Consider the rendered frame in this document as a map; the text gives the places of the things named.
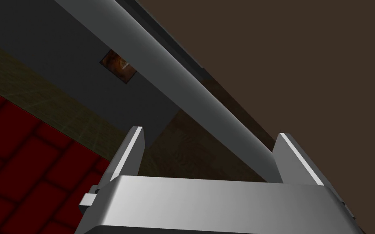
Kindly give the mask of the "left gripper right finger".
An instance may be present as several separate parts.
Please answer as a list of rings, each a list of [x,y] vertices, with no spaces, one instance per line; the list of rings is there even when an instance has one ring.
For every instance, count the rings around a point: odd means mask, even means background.
[[[273,157],[283,183],[324,185],[285,133],[279,133],[273,148]]]

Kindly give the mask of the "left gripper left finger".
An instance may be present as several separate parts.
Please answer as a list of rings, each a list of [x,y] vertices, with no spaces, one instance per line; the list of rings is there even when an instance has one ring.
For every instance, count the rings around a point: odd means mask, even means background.
[[[112,158],[98,184],[102,188],[118,176],[137,176],[145,150],[144,130],[132,127]]]

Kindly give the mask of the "long grey bar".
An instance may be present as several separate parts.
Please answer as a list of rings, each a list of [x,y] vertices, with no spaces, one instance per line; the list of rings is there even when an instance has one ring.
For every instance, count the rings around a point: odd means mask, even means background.
[[[281,183],[272,152],[116,0],[55,0],[265,181]]]

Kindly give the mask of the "brown picture on wall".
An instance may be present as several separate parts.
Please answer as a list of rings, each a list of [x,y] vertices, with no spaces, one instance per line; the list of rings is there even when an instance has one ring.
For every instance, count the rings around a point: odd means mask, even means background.
[[[112,49],[106,53],[100,61],[100,64],[125,84],[127,84],[137,72],[136,69]]]

